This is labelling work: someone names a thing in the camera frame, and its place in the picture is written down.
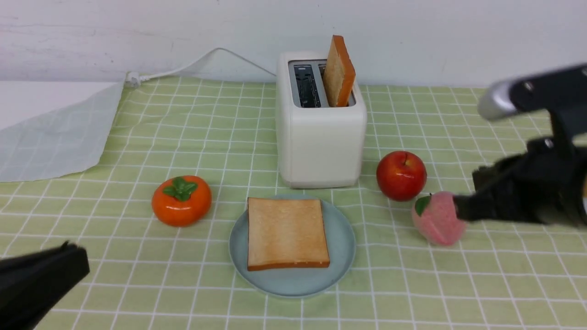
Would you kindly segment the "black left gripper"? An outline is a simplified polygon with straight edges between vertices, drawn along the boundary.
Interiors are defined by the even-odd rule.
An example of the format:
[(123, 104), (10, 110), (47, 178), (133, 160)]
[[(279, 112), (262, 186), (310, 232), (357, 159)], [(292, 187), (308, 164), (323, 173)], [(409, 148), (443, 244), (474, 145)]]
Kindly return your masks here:
[(85, 248), (70, 242), (0, 262), (0, 328), (33, 330), (90, 273)]

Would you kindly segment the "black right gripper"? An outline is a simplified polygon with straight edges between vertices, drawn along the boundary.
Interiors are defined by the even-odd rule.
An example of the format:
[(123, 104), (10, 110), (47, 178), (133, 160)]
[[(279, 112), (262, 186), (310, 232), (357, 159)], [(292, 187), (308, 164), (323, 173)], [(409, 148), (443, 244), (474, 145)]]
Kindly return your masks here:
[(472, 173), (475, 192), (453, 198), (467, 222), (497, 220), (585, 227), (586, 148), (561, 156), (551, 138), (527, 142), (527, 151)]

